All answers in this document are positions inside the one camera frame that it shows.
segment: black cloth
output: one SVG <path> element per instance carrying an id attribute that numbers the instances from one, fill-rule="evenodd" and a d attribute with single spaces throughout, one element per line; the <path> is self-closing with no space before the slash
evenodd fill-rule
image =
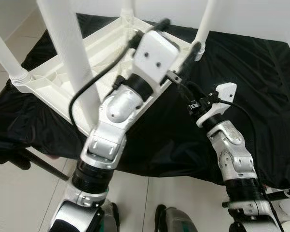
<path id="1" fill-rule="evenodd" d="M 83 37 L 115 18 L 78 15 Z M 191 42 L 197 30 L 170 26 L 168 33 Z M 56 52 L 45 32 L 22 66 L 39 66 Z M 257 159 L 248 119 L 230 107 L 224 118 L 242 132 L 247 149 L 267 185 L 290 188 L 290 48 L 286 43 L 210 32 L 206 52 L 190 80 L 209 93 L 225 82 L 237 84 L 235 102 L 256 125 Z M 188 175 L 222 184 L 217 155 L 206 133 L 190 118 L 176 86 L 171 85 L 127 133 L 118 170 L 145 176 Z M 77 159 L 81 144 L 72 126 L 32 94 L 11 82 L 0 94 L 0 155 L 32 146 L 44 154 Z"/>

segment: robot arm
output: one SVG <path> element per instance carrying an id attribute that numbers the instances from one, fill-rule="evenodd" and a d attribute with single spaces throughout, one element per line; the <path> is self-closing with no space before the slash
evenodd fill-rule
<path id="1" fill-rule="evenodd" d="M 219 168 L 229 196 L 229 213 L 235 222 L 230 232 L 280 232 L 278 219 L 264 196 L 257 178 L 252 155 L 245 147 L 242 134 L 222 114 L 233 102 L 236 84 L 217 86 L 215 93 L 189 105 L 198 127 L 204 127 L 217 153 Z"/>
<path id="2" fill-rule="evenodd" d="M 132 74 L 99 108 L 98 125 L 85 142 L 77 168 L 51 221 L 51 232 L 96 231 L 103 217 L 100 206 L 124 150 L 125 133 L 144 102 L 158 96 L 160 83 L 178 54 L 179 50 L 159 32 L 151 30 L 142 36 L 134 54 Z"/>

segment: tile floor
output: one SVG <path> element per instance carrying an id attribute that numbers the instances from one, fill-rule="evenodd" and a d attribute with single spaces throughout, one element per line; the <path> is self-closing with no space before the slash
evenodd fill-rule
<path id="1" fill-rule="evenodd" d="M 44 30 L 36 10 L 8 39 L 7 45 L 19 62 Z M 7 78 L 0 65 L 0 90 Z M 51 160 L 30 150 L 65 174 L 74 170 L 73 160 Z M 65 182 L 34 164 L 27 171 L 10 163 L 0 165 L 0 232 L 46 232 L 64 187 Z M 148 178 L 115 172 L 109 199 L 119 206 L 122 232 L 152 232 L 155 208 L 160 203 L 185 211 L 200 232 L 226 232 L 232 222 L 221 207 L 227 199 L 225 187 L 190 177 Z"/>

